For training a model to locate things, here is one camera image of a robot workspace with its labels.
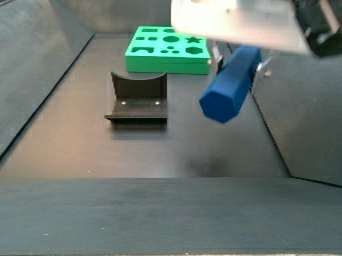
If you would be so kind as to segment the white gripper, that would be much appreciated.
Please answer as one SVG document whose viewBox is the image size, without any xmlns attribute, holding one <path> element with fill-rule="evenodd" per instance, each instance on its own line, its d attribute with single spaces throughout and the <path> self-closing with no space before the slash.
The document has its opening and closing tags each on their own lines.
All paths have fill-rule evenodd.
<svg viewBox="0 0 342 256">
<path fill-rule="evenodd" d="M 181 33 L 317 57 L 342 55 L 342 0 L 173 0 L 171 25 Z M 211 43 L 217 74 L 223 55 Z M 273 58 L 257 67 L 257 91 Z"/>
</svg>

